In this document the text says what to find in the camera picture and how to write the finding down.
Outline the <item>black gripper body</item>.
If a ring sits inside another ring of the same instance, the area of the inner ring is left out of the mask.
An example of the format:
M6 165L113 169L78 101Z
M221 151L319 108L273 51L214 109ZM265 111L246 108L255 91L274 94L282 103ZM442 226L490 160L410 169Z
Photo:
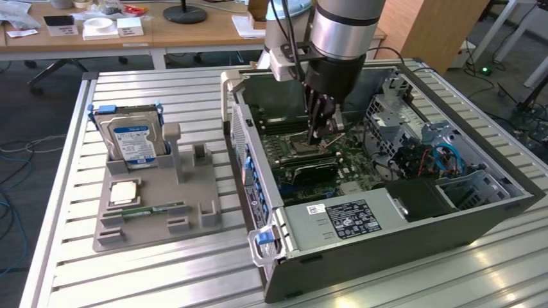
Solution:
M366 55L353 60L310 60L303 81L305 102L309 103L325 95L335 103L342 103L355 85L365 59Z

